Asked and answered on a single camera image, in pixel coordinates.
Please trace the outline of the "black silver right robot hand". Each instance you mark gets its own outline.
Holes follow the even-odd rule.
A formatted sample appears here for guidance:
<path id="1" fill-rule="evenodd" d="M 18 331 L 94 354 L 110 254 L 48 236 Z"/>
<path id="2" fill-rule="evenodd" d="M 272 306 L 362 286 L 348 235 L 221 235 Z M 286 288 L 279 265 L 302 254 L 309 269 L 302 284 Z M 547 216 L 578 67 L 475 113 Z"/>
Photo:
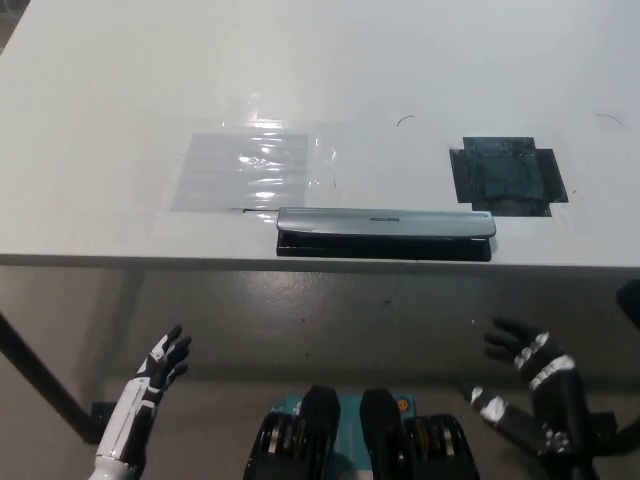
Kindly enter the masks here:
<path id="1" fill-rule="evenodd" d="M 514 368 L 531 393 L 532 412 L 476 385 L 463 395 L 486 424 L 538 457 L 589 458 L 595 453 L 590 411 L 576 361 L 548 331 L 493 320 L 485 354 Z"/>

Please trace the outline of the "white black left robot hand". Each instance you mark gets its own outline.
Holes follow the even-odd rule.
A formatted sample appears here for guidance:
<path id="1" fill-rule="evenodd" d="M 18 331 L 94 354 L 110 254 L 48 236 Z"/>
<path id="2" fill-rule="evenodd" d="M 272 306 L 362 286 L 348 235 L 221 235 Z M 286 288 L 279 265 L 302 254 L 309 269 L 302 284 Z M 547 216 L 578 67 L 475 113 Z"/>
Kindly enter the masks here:
<path id="1" fill-rule="evenodd" d="M 175 326 L 146 355 L 127 382 L 98 446 L 97 455 L 130 467 L 144 456 L 160 402 L 188 365 L 191 337 Z"/>

